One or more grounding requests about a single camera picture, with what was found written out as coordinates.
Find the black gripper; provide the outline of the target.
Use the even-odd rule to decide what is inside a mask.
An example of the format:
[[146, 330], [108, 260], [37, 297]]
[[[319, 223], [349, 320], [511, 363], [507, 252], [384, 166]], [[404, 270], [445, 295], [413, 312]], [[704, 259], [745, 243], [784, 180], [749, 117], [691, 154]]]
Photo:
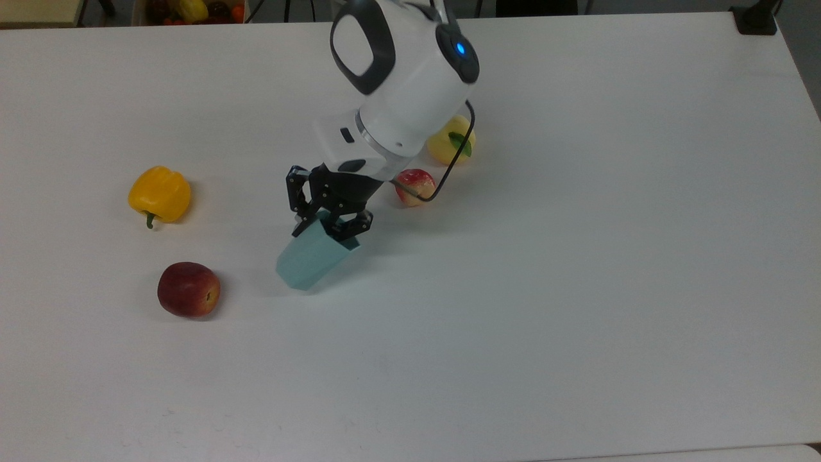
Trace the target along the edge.
[[[324, 164], [311, 171], [293, 166], [285, 176], [289, 208], [295, 213], [296, 227], [291, 236], [298, 237], [316, 221], [317, 212], [329, 213], [323, 218], [325, 233], [334, 241], [344, 242], [366, 233], [373, 214], [366, 210], [369, 199], [384, 184], [369, 176], [332, 172]], [[305, 194], [308, 186], [310, 200]], [[341, 216], [353, 214], [349, 219]]]

